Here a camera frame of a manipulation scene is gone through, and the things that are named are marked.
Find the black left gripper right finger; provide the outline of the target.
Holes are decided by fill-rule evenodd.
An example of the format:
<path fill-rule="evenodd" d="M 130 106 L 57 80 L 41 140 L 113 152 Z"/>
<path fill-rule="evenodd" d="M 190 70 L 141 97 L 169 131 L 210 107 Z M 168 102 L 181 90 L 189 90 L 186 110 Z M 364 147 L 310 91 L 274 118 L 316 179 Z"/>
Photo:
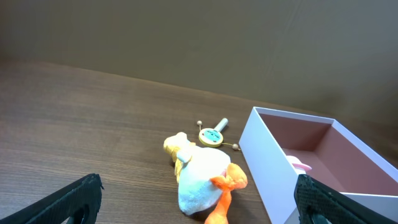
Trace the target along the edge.
<path fill-rule="evenodd" d="M 300 224 L 395 223 L 307 174 L 298 176 L 294 199 Z"/>

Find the wooden rattle drum toy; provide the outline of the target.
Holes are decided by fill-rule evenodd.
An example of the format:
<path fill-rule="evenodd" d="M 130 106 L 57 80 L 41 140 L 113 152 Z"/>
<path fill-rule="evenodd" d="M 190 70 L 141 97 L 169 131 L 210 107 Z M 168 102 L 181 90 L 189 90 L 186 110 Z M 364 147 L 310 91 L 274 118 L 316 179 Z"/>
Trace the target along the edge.
<path fill-rule="evenodd" d="M 204 128 L 202 121 L 197 121 L 199 127 L 198 138 L 200 142 L 207 147 L 231 146 L 234 151 L 240 151 L 238 144 L 224 142 L 222 130 L 227 126 L 228 119 L 223 118 L 214 128 Z"/>

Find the pink hat doll figure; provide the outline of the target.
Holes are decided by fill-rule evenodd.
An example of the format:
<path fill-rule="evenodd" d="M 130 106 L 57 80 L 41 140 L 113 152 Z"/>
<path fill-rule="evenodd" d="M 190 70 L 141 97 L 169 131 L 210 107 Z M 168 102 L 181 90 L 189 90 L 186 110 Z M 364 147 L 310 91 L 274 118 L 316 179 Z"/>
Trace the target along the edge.
<path fill-rule="evenodd" d="M 300 161 L 295 156 L 286 156 L 288 162 L 293 166 L 295 172 L 300 175 L 300 174 L 306 174 L 308 171 L 312 170 L 312 167 L 309 165 L 306 165 Z"/>

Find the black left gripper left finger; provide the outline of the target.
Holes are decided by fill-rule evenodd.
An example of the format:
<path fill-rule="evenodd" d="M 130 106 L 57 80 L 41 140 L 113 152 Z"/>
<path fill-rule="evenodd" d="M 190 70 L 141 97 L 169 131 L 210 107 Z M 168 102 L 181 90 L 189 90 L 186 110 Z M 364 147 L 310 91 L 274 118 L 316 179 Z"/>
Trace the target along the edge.
<path fill-rule="evenodd" d="M 104 189 L 98 174 L 88 174 L 47 197 L 1 219 L 1 224 L 95 224 Z"/>

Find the white plush duck toy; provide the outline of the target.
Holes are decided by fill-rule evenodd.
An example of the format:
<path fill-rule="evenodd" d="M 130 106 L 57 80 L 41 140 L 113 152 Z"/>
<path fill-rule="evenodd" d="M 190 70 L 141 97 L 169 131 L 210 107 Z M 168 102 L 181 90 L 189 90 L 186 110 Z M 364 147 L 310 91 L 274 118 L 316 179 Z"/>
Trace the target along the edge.
<path fill-rule="evenodd" d="M 187 216 L 214 210 L 205 223 L 228 223 L 231 192 L 248 184 L 245 172 L 225 152 L 200 147 L 179 132 L 164 141 L 164 151 L 175 165 L 179 209 Z"/>

